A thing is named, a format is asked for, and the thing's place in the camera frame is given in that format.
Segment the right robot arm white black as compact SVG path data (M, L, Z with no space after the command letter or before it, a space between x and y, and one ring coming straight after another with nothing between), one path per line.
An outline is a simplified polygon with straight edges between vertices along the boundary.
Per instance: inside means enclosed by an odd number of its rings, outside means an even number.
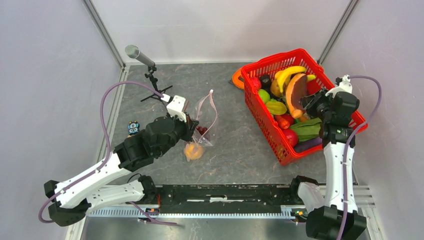
M326 161L325 194L316 182L303 176L288 191L293 203L306 207L309 238L356 240L367 227L367 219L358 213L353 190L355 131L350 122L359 103L350 92L326 89L301 98L306 113L321 121L319 137Z

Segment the clear zip top bag pink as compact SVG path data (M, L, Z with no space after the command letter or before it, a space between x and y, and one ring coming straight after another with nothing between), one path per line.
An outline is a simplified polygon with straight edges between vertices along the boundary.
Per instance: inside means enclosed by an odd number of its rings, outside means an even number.
M196 128L193 134L192 141L186 142L185 146L188 143L199 144L200 146L204 148L204 154L205 154L206 151L212 149L212 147L215 145L215 142L217 140L218 111L214 102L214 90L211 89L206 96L202 97L196 103L196 105L190 112L190 116L192 117L193 120L199 121L198 126L206 127L208 128L208 130L206 131L205 134L200 135L200 133L197 131L197 128Z

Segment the yellow banana bunch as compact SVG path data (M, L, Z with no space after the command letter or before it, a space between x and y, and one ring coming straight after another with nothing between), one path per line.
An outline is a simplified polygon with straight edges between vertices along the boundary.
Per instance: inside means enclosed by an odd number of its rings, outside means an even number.
M292 77L296 74L306 73L307 69L303 66L291 66L284 70L278 71L274 75L274 80L277 80L281 93L285 93Z

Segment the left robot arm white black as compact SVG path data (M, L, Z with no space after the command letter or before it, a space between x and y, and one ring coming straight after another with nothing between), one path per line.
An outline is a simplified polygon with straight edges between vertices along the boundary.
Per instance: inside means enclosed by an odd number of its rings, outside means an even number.
M158 190L150 176L141 175L117 186L107 184L152 164L180 140L190 142L198 124L190 116L186 121L177 116L158 117L79 175L63 182L49 180L44 184L49 198L48 222L66 227L100 208L130 202L153 203Z

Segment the orange fruit with leaf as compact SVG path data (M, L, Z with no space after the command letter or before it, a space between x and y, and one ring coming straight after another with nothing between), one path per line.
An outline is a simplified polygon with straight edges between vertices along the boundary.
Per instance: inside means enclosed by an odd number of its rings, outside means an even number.
M190 162L200 159L204 154L204 148L195 142L190 142L185 145L183 152L186 160Z

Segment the papaya slice orange brown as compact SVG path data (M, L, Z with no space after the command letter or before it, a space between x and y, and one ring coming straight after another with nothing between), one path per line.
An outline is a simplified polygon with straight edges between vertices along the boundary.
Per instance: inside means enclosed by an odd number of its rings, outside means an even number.
M307 95L308 78L305 73L296 74L289 82L285 97L290 115L294 119L300 118L304 114L301 98Z

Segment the dark red grape bunch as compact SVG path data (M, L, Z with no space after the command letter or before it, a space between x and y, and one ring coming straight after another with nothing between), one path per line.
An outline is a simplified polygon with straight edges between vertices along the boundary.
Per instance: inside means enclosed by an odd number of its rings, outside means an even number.
M200 133L200 135L203 135L206 133L206 131L208 130L207 127L202 127L202 126L197 126L196 130Z

